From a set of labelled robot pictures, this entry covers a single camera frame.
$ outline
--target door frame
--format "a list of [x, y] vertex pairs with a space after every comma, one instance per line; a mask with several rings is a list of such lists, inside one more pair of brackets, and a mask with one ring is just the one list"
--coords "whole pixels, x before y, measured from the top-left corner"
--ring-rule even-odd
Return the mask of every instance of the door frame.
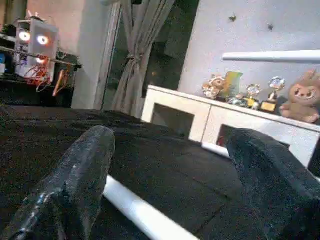
[[93, 103], [93, 109], [95, 110], [101, 110], [103, 108], [103, 101], [108, 84], [108, 74], [111, 67], [112, 54], [114, 51], [116, 37], [118, 35], [120, 14], [121, 3], [117, 2], [111, 6], [109, 21], [106, 24], [105, 45], [103, 49], [98, 84], [96, 86], [96, 93]]

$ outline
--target led light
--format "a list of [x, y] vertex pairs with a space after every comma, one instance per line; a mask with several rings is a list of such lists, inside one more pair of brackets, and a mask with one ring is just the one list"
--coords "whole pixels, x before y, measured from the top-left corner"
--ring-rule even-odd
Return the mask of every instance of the led light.
[[24, 42], [28, 42], [30, 40], [30, 33], [22, 31], [19, 33], [19, 38]]
[[44, 64], [44, 63], [45, 63], [45, 60], [44, 60], [44, 59], [37, 58], [37, 59], [36, 59], [36, 62], [37, 62], [38, 64]]
[[40, 36], [37, 37], [37, 40], [38, 40], [38, 43], [43, 45], [43, 46], [45, 46], [45, 45], [47, 45], [49, 43], [49, 38], [47, 38], [46, 36], [40, 35]]

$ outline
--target gold trophy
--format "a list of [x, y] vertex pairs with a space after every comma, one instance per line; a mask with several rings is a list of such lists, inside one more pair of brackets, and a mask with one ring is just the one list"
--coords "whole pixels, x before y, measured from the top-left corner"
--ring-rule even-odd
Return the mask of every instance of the gold trophy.
[[255, 97], [257, 97], [261, 93], [262, 89], [259, 84], [250, 84], [246, 88], [246, 91], [247, 91], [248, 97], [246, 97], [244, 99], [247, 101], [247, 106], [249, 108], [252, 108], [255, 105], [255, 103], [258, 102], [255, 99]]
[[276, 76], [269, 81], [269, 87], [273, 91], [268, 95], [267, 101], [263, 101], [261, 104], [261, 110], [268, 113], [273, 113], [276, 110], [277, 100], [278, 100], [278, 91], [284, 89], [286, 82], [283, 78]]

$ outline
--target figurine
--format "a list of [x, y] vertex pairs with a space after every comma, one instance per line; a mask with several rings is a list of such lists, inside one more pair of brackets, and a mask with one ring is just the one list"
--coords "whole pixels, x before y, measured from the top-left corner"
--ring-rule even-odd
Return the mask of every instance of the figurine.
[[225, 87], [225, 79], [220, 75], [212, 75], [208, 83], [202, 85], [204, 95], [209, 99], [216, 99]]
[[230, 97], [227, 103], [231, 105], [243, 107], [243, 108], [247, 107], [247, 101], [244, 100], [244, 95], [242, 93], [239, 93], [234, 97]]
[[280, 107], [280, 113], [306, 123], [314, 123], [320, 116], [313, 106], [320, 100], [320, 73], [309, 70], [291, 86], [289, 101]]

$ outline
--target black foam pad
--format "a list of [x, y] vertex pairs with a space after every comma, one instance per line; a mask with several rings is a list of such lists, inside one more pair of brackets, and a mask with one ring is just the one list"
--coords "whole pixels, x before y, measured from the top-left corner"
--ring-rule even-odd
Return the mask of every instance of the black foam pad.
[[239, 128], [227, 149], [268, 239], [319, 239], [320, 184], [285, 146]]
[[89, 239], [114, 151], [110, 129], [95, 126], [84, 133], [25, 198], [2, 238]]

